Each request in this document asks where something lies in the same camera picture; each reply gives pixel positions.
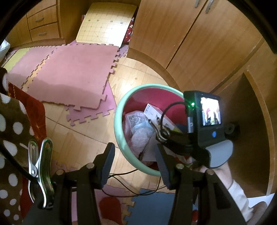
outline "trash can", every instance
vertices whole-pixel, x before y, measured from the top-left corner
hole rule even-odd
[[[169,104],[183,100],[183,93],[159,84],[146,84],[135,87],[120,100],[114,117],[114,133],[122,154],[135,168],[152,176],[161,176],[159,171],[144,165],[131,152],[122,129],[122,119],[125,114],[135,110],[144,111],[148,103],[164,111]],[[173,106],[166,112],[166,115],[175,124],[187,125],[184,105]]]

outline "cabinet handle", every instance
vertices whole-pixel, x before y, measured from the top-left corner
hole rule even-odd
[[[214,2],[214,0],[209,1],[208,6],[206,8],[206,13],[208,13],[210,11],[213,2]]]
[[[40,22],[40,21],[43,21],[44,20],[44,17],[40,18],[40,19],[37,19],[35,20],[36,23]]]
[[[200,0],[196,0],[194,7],[197,8],[199,5]]]

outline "brown polka dot cloth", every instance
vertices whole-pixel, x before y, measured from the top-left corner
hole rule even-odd
[[[28,167],[28,143],[46,137],[44,106],[7,82],[0,67],[0,145]],[[0,154],[0,224],[21,224],[22,175]]]

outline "wooden board with grid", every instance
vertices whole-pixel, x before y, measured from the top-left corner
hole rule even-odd
[[[134,5],[116,2],[92,3],[76,41],[120,47],[136,8]]]

